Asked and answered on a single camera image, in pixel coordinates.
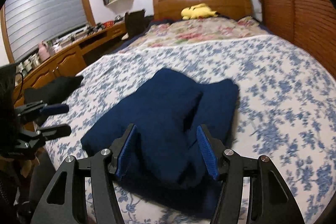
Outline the navy blue suit jacket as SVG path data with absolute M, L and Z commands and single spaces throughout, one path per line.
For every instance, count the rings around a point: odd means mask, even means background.
M 206 169 L 197 128 L 204 124 L 227 143 L 238 96 L 230 79 L 199 84 L 163 68 L 107 111 L 82 137 L 82 148 L 93 156 L 134 124 L 137 131 L 118 183 L 188 215 L 210 218 L 221 186 Z

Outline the wooden louvered wardrobe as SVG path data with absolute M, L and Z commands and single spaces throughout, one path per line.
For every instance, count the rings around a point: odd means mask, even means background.
M 330 0 L 260 0 L 264 25 L 335 75 L 335 8 Z

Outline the blue floral white bedsheet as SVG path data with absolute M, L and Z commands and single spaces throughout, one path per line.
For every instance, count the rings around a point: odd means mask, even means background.
M 86 153 L 80 140 L 122 98 L 161 68 L 198 83 L 232 79 L 239 86 L 233 148 L 240 155 L 268 155 L 288 183 L 306 223 L 316 223 L 335 195 L 335 79 L 310 54 L 274 35 L 171 47 L 138 47 L 107 55 L 84 69 L 65 115 L 69 137 L 45 148 L 54 167 Z

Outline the wooden bed headboard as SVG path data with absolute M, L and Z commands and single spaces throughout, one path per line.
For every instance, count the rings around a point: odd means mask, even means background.
M 201 3 L 234 20 L 253 15 L 251 0 L 153 0 L 154 19 L 181 19 L 184 8 Z

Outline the black garment on bed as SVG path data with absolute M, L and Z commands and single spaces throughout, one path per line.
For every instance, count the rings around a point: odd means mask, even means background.
M 83 76 L 60 76 L 41 88 L 27 88 L 23 91 L 24 103 L 43 101 L 48 105 L 62 103 L 81 86 Z

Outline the yellow plush toy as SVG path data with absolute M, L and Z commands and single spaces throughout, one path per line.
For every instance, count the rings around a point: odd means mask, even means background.
M 218 15 L 217 11 L 211 10 L 211 8 L 205 3 L 187 7 L 181 11 L 181 17 L 183 20 L 210 18 L 217 17 Z

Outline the wooden desk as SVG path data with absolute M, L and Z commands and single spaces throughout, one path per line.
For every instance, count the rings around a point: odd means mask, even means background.
M 88 66 L 87 55 L 100 47 L 113 48 L 126 34 L 124 22 L 118 22 L 102 31 L 83 38 L 56 53 L 33 69 L 14 89 L 15 106 L 23 105 L 22 91 L 40 88 L 59 76 L 75 76 Z

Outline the dark wooden chair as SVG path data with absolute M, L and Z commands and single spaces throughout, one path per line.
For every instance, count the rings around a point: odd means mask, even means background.
M 145 9 L 126 12 L 124 16 L 125 29 L 128 35 L 128 39 L 132 39 L 137 35 L 140 35 L 145 30 Z

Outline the pink floral quilt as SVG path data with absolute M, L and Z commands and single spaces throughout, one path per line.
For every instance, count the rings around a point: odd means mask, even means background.
M 267 34 L 270 34 L 270 31 L 251 16 L 239 20 L 228 19 L 224 16 L 176 22 L 163 20 L 152 22 L 142 34 L 135 36 L 120 47 L 118 53 Z

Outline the window roller blind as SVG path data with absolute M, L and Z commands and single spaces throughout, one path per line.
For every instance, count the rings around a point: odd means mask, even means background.
M 10 49 L 19 61 L 48 42 L 88 23 L 82 0 L 6 0 Z

